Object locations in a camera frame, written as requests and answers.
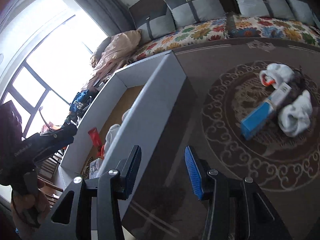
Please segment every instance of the gray curtain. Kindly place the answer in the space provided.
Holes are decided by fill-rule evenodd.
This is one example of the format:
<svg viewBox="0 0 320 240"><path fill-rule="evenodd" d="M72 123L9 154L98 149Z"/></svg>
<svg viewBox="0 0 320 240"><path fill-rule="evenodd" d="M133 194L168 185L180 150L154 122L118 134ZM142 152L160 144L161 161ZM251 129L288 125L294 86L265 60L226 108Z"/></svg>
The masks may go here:
<svg viewBox="0 0 320 240"><path fill-rule="evenodd" d="M129 9L120 0L76 0L76 2L108 36L135 29Z"/></svg>

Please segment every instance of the beige blanket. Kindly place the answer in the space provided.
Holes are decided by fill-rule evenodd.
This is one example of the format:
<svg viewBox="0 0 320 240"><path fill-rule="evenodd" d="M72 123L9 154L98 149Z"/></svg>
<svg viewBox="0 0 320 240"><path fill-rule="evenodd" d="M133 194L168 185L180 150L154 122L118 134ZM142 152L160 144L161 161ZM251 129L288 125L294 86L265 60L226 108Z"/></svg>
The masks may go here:
<svg viewBox="0 0 320 240"><path fill-rule="evenodd" d="M128 31L112 36L110 44L106 47L100 61L92 71L90 80L81 91L92 88L98 79L102 79L111 69L114 70L118 63L123 62L123 65L125 65L130 55L137 49L140 38L140 31Z"/></svg>

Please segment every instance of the blue gripper pad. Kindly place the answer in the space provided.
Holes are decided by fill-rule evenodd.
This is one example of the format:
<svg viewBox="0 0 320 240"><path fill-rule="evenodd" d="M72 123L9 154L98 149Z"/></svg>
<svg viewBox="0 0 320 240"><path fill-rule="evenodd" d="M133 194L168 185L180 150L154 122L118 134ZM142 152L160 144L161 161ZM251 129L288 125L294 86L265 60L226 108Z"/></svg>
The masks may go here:
<svg viewBox="0 0 320 240"><path fill-rule="evenodd" d="M141 148L140 146L135 145L133 146L128 159L124 159L119 162L116 169L120 170L120 184L124 191L123 194L121 194L121 198L119 198L120 195L118 195L118 199L126 200L132 193L139 171L141 157Z"/></svg>
<svg viewBox="0 0 320 240"><path fill-rule="evenodd" d="M189 177L191 180L193 192L200 200L204 199L204 189L202 185L202 176L198 166L201 165L195 152L192 152L190 146L187 146L184 152L184 158L186 161Z"/></svg>

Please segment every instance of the floral bedspread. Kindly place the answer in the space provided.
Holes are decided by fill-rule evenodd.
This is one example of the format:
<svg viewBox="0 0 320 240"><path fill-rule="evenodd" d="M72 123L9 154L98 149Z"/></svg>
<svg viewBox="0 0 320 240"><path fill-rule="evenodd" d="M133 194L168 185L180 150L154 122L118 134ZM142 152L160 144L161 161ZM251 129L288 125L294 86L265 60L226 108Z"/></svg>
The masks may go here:
<svg viewBox="0 0 320 240"><path fill-rule="evenodd" d="M160 52L191 44L225 39L225 26L226 19L224 18L179 28L177 31L150 41L139 48L138 51L132 55L131 61L135 62Z"/></svg>
<svg viewBox="0 0 320 240"><path fill-rule="evenodd" d="M131 61L139 61L160 52L191 44L245 37L287 39L320 47L320 31L301 22L266 17L229 15L228 19L224 18L188 25L151 41L139 48L132 55Z"/></svg>
<svg viewBox="0 0 320 240"><path fill-rule="evenodd" d="M233 15L228 21L227 29L230 38L279 38L320 47L319 31L297 21Z"/></svg>

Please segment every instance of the white cloth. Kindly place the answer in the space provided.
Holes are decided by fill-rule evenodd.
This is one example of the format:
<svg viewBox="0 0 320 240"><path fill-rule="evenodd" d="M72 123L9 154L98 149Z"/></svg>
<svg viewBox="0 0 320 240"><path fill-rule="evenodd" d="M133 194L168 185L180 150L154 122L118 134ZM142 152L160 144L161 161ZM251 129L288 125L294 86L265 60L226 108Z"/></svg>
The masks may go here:
<svg viewBox="0 0 320 240"><path fill-rule="evenodd" d="M114 124L110 127L107 135L106 135L106 143L104 144L104 156L106 155L107 151L110 148L110 145L112 141L114 140L116 134L118 133L118 130L120 128L119 124Z"/></svg>
<svg viewBox="0 0 320 240"><path fill-rule="evenodd" d="M131 108L129 108L127 111L124 112L124 114L122 115L122 122L124 121L124 119L127 117L129 111Z"/></svg>
<svg viewBox="0 0 320 240"><path fill-rule="evenodd" d="M101 164L102 164L102 159L100 158L90 162L89 179L94 179L97 177Z"/></svg>
<svg viewBox="0 0 320 240"><path fill-rule="evenodd" d="M278 124L287 136L295 137L310 126L311 114L310 93L304 90L291 105L287 105L280 111Z"/></svg>
<svg viewBox="0 0 320 240"><path fill-rule="evenodd" d="M272 86L277 89L282 82L288 83L293 78L294 72L287 65L271 63L267 66L266 70L260 71L259 76L262 84L263 75L266 75L265 79L267 82L273 79L276 83L272 84Z"/></svg>

